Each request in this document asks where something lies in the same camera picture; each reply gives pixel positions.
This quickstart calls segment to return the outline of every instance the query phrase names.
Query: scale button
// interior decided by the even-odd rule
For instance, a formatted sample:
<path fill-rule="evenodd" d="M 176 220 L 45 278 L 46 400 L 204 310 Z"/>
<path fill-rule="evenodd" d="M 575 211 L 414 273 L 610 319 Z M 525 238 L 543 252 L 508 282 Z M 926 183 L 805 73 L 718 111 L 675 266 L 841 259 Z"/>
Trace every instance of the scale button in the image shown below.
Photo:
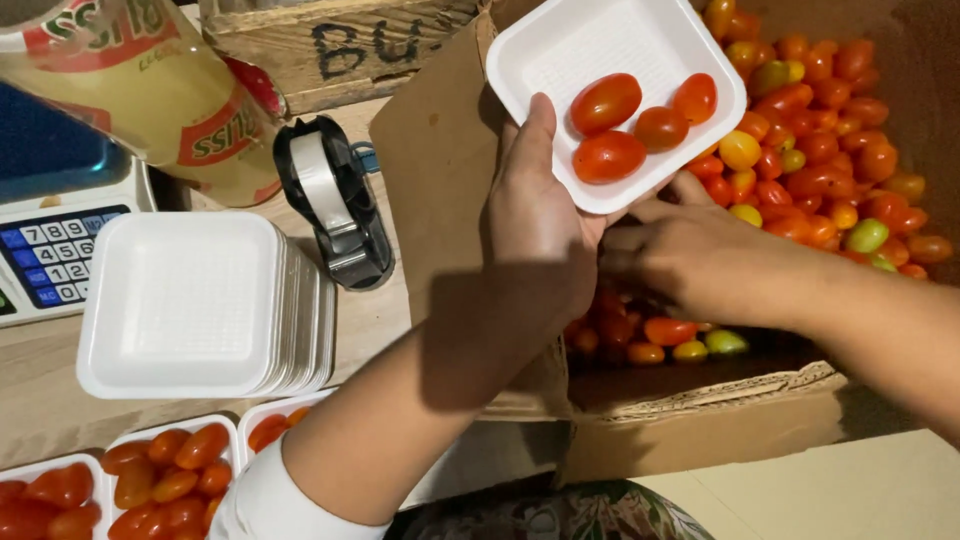
<path fill-rule="evenodd" d="M 54 250 L 57 251 L 57 255 L 60 256 L 60 260 L 73 260 L 75 258 L 80 258 L 80 256 L 77 255 L 77 249 L 74 248 L 73 244 L 70 242 L 54 244 Z"/>
<path fill-rule="evenodd" d="M 67 262 L 63 266 L 66 268 L 66 273 L 70 275 L 71 280 L 82 280 L 83 278 L 90 277 L 90 274 L 86 271 L 86 266 L 80 261 Z"/>
<path fill-rule="evenodd" d="M 90 234 L 99 233 L 104 227 L 104 218 L 100 217 L 99 215 L 91 215 L 83 218 L 81 221 L 84 222 L 84 225 L 86 225 L 86 229 L 90 231 Z"/>
<path fill-rule="evenodd" d="M 34 254 L 36 258 L 39 259 L 43 264 L 53 264 L 54 262 L 60 262 L 60 258 L 57 257 L 57 252 L 54 251 L 53 246 L 40 246 L 34 248 Z"/>
<path fill-rule="evenodd" d="M 93 257 L 93 240 L 89 238 L 86 240 L 77 240 L 73 245 L 77 247 L 77 251 L 80 252 L 81 257 Z"/>
<path fill-rule="evenodd" d="M 66 231 L 60 223 L 44 223 L 40 228 L 51 242 L 63 242 L 66 239 Z"/>
<path fill-rule="evenodd" d="M 87 236 L 86 227 L 79 219 L 68 219 L 63 222 L 63 228 L 66 229 L 66 235 L 71 238 L 83 238 Z"/>
<path fill-rule="evenodd" d="M 50 278 L 47 277 L 47 273 L 43 271 L 42 268 L 34 268 L 33 270 L 27 270 L 24 272 L 24 275 L 27 276 L 27 280 L 34 287 L 41 287 L 43 285 L 50 284 Z"/>
<path fill-rule="evenodd" d="M 36 295 L 40 299 L 40 303 L 45 306 L 58 306 L 60 304 L 60 295 L 57 294 L 57 290 L 54 287 L 39 289 Z"/>
<path fill-rule="evenodd" d="M 57 285 L 57 294 L 60 295 L 64 302 L 80 300 L 80 294 L 77 293 L 77 289 L 70 283 Z"/>
<path fill-rule="evenodd" d="M 31 225 L 30 227 L 21 227 L 20 232 L 23 233 L 23 237 L 27 239 L 27 243 L 36 246 L 37 244 L 47 243 L 47 236 L 40 230 L 40 227 L 37 225 Z"/>
<path fill-rule="evenodd" d="M 66 273 L 66 269 L 59 264 L 56 266 L 47 266 L 44 270 L 47 271 L 47 276 L 50 277 L 51 282 L 63 283 L 70 281 L 70 276 Z"/>
<path fill-rule="evenodd" d="M 3 243 L 7 244 L 7 247 L 10 249 L 27 247 L 27 238 L 16 229 L 0 232 L 0 238 L 3 238 Z"/>
<path fill-rule="evenodd" d="M 13 260 L 15 260 L 21 268 L 33 268 L 34 266 L 40 265 L 40 261 L 36 259 L 36 255 L 30 250 L 17 250 L 13 252 Z"/>

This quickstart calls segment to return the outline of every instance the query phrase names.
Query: white foam tray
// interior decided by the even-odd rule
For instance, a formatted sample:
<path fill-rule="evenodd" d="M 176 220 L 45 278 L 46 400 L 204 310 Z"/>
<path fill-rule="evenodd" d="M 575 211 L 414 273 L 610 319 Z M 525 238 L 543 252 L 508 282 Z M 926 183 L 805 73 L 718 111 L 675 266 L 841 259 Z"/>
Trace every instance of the white foam tray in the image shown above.
<path fill-rule="evenodd" d="M 237 429 L 236 429 L 236 426 L 233 425 L 233 422 L 228 417 L 222 414 L 210 414 L 208 416 L 201 416 L 200 418 L 192 418 L 190 420 L 184 420 L 182 422 L 176 422 L 174 424 L 167 424 L 165 426 L 150 428 L 148 430 L 135 431 L 133 433 L 124 435 L 118 438 L 117 440 L 113 441 L 113 444 L 111 444 L 107 448 L 107 450 L 115 446 L 120 446 L 124 443 L 129 443 L 131 441 L 153 440 L 154 437 L 156 437 L 157 435 L 160 435 L 161 433 L 167 430 L 180 429 L 180 430 L 189 431 L 191 433 L 195 433 L 199 431 L 200 428 L 203 428 L 204 426 L 208 426 L 210 424 L 222 424 L 225 428 L 227 428 L 227 433 L 229 433 L 229 436 L 230 436 L 230 444 L 228 444 L 227 447 L 224 449 L 223 453 L 220 454 L 220 457 L 222 457 L 224 460 L 227 461 L 227 463 L 230 464 L 230 468 L 233 470 L 233 477 L 234 479 L 236 479 L 238 476 L 240 476 L 240 470 L 242 468 L 242 463 L 240 461 L 240 453 L 239 453 L 240 447 L 237 439 Z M 104 519 L 108 523 L 107 527 L 109 528 L 109 525 L 112 525 L 113 522 L 115 522 L 117 518 L 119 518 L 120 515 L 123 514 L 126 510 L 121 510 L 120 508 L 117 508 L 115 505 L 113 505 L 113 490 L 116 489 L 117 477 L 103 473 L 103 469 L 101 469 L 101 472 L 104 478 L 106 479 L 105 488 L 107 489 L 106 493 L 108 494 L 108 496 L 105 499 L 105 502 L 102 504 L 102 506 L 104 508 Z M 104 532 L 104 536 L 97 536 L 96 534 L 94 535 L 95 539 L 103 539 L 106 537 L 107 537 L 107 534 L 105 532 Z"/>
<path fill-rule="evenodd" d="M 256 428 L 256 425 L 259 424 L 260 421 L 272 414 L 289 416 L 290 413 L 298 408 L 315 405 L 332 394 L 334 390 L 336 390 L 336 388 L 328 388 L 308 396 L 299 396 L 297 398 L 288 398 L 286 400 L 257 405 L 248 410 L 247 413 L 243 415 L 243 418 L 240 419 L 240 424 L 237 426 L 240 439 L 240 470 L 247 468 L 247 465 L 255 456 L 250 445 L 247 444 L 247 439 L 250 438 L 251 431 Z"/>
<path fill-rule="evenodd" d="M 107 531 L 113 521 L 109 517 L 109 510 L 113 506 L 113 490 L 107 487 L 108 476 L 100 467 L 100 461 L 92 455 L 71 454 L 54 459 L 47 459 L 32 465 L 24 465 L 16 469 L 10 469 L 0 473 L 0 481 L 21 480 L 30 483 L 47 471 L 62 469 L 74 463 L 83 463 L 90 468 L 90 475 L 93 476 L 93 494 L 90 499 L 100 505 L 102 516 L 100 523 L 93 528 L 93 537 L 98 540 L 107 538 Z"/>
<path fill-rule="evenodd" d="M 584 184 L 572 156 L 582 138 L 565 119 L 587 85 L 612 73 L 640 82 L 640 110 L 619 129 L 631 131 L 640 112 L 668 105 L 695 73 L 717 84 L 717 111 L 691 127 L 680 147 L 651 154 L 633 175 L 606 185 Z M 530 99 L 544 92 L 557 109 L 553 172 L 574 203 L 608 214 L 626 208 L 736 128 L 747 109 L 747 91 L 707 27 L 687 0 L 547 0 L 500 34 L 487 55 L 487 77 L 517 123 Z"/>

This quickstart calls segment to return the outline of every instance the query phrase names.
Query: wooden table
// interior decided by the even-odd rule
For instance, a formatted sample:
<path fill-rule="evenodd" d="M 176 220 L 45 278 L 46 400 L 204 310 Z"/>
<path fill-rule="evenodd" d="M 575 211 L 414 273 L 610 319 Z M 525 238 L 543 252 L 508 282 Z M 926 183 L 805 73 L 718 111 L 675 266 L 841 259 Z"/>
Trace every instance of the wooden table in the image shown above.
<path fill-rule="evenodd" d="M 370 140 L 370 122 L 386 99 L 326 113 L 343 126 L 351 141 Z M 339 291 L 336 366 L 331 386 L 343 382 L 410 328 L 403 264 L 382 175 L 371 175 L 370 181 L 394 246 L 396 270 L 375 291 Z M 193 203 L 194 209 L 217 209 L 199 195 Z M 303 239 L 299 245 L 313 246 L 308 255 L 319 260 L 310 226 L 287 205 L 282 194 L 251 211 L 269 218 L 295 241 Z M 103 401 L 88 396 L 74 375 L 80 323 L 81 317 L 74 316 L 0 330 L 0 470 L 76 451 L 103 449 L 124 433 L 214 411 L 239 418 L 263 401 Z"/>

